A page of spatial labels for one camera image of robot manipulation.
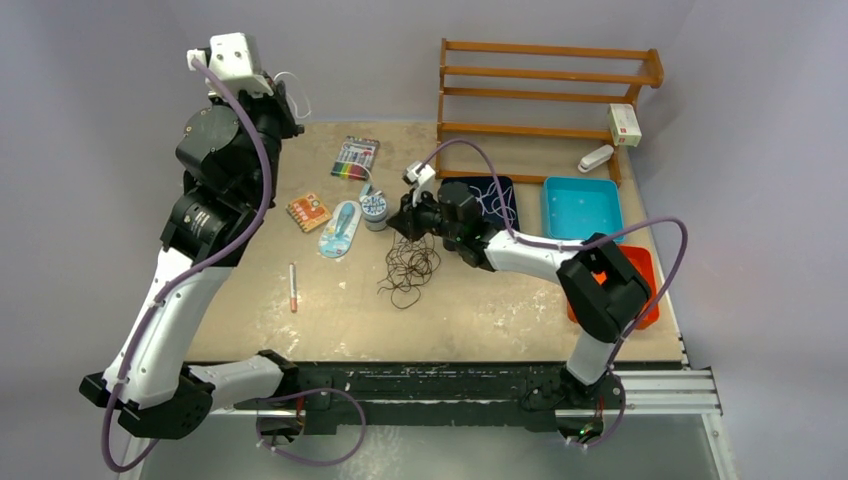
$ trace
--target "blue tray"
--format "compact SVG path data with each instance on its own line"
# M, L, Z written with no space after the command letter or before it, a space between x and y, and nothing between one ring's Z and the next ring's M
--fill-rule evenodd
M624 227L618 187L611 180L549 177L541 200L542 231L549 238L585 240L596 232L610 234Z

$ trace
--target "red plastic container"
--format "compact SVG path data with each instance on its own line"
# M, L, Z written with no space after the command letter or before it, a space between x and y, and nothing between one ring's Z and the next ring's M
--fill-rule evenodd
M646 248L642 247L632 247L630 245L619 245L619 247L624 253L624 256L630 260L633 266L636 267L636 270L645 277L645 280L648 281L648 285L651 287L651 291L656 295L657 293L657 278L654 274L654 259L651 256L651 252ZM601 274L595 277L598 280L598 283L604 281L604 275ZM574 310L571 309L571 305L568 305L568 319L572 322L577 322L577 318L574 316ZM642 320L642 323L636 327L637 330L644 330L650 327L654 322L659 320L660 318L660 306L657 305L654 307L654 310Z

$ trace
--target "small canister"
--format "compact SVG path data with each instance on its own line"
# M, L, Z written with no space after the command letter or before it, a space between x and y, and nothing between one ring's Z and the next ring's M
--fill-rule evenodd
M365 220L365 228L372 232L379 232L386 228L389 204L382 194L367 195L359 203L362 205L362 218Z

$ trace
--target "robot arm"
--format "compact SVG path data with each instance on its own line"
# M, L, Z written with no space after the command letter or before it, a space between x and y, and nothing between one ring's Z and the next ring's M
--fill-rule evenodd
M442 237L445 248L456 251L472 267L523 273L561 285L583 328L564 375L581 390L591 390L606 374L622 333L650 300L648 283L614 243L586 251L519 243L483 218L465 184L443 185L434 198L427 191L434 177L433 169L420 163L406 170L403 178L412 190L402 197L400 209L388 225L410 240L426 233ZM601 275L605 278L599 282L596 277Z
M285 85L275 84L261 70L251 37L220 35L210 43L208 49L188 52L189 65L194 59L206 64L237 95L255 125L270 162L273 207L281 142L303 133L304 128L289 110ZM131 353L125 378L119 379L130 339L162 287L223 251L247 230L262 201L263 177L252 140L220 92L212 88L209 97L211 106L188 121L176 149L185 167L184 194L162 232L162 249L145 304L112 364L104 372L86 376L80 385L80 392L100 407L107 405L113 391L120 392L116 395L116 408L121 410L118 421L137 437L182 438L211 410L273 395L294 368L270 351L224 365L183 365L209 303L241 260L245 242L162 299ZM123 387L116 389L118 383Z

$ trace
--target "wooden tabletop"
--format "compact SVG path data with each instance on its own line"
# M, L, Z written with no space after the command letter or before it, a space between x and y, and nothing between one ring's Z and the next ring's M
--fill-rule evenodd
M348 135L380 140L373 171L390 208L408 190L400 175L435 146L429 123L327 123L284 143L277 207L251 240L241 264L212 302L189 351L189 361L230 361L262 349L294 360L337 361L527 361L566 360L579 327L568 320L559 285L515 273L472 269L440 242L442 262L421 299L406 310L395 308L387 292L385 256L393 232L371 232L359 225L350 251L340 259L318 252L323 226L303 233L284 205L308 191L329 206L355 200L363 183L333 177L330 170ZM471 137L479 141L502 172L578 176L580 157L599 144L579 140ZM627 155L621 155L619 190L625 224L645 218ZM483 172L473 150L450 147L443 156L451 168ZM606 168L590 173L608 178ZM517 185L521 230L541 234L540 187ZM656 258L650 232L629 235L625 244L648 248ZM299 309L289 308L289 263L297 265ZM636 331L619 360L680 361L682 353L668 297L660 319Z

